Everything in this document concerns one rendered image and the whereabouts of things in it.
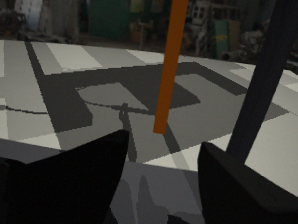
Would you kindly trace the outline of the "orange handle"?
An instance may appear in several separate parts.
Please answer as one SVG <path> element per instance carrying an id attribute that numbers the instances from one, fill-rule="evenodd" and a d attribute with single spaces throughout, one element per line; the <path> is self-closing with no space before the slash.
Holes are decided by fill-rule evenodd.
<path id="1" fill-rule="evenodd" d="M 172 97 L 174 77 L 176 77 L 178 55 L 180 55 L 181 40 L 182 35 L 184 35 L 188 2 L 189 0 L 173 0 L 168 37 L 166 37 L 164 63 L 162 63 L 160 88 L 158 88 L 153 133 L 162 133 L 162 135 L 165 133 L 170 97 Z"/>

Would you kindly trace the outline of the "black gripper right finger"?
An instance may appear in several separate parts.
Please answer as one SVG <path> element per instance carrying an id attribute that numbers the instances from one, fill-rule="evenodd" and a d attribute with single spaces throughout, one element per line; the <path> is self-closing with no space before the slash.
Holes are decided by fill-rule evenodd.
<path id="1" fill-rule="evenodd" d="M 201 144 L 198 192 L 205 224 L 298 224 L 298 197 L 213 143 Z"/>

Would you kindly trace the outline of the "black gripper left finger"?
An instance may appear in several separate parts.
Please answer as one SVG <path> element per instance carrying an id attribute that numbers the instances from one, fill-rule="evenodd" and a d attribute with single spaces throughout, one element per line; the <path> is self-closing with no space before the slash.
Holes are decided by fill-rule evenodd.
<path id="1" fill-rule="evenodd" d="M 0 157 L 0 224 L 102 224 L 120 184 L 129 131 L 24 164 Z"/>

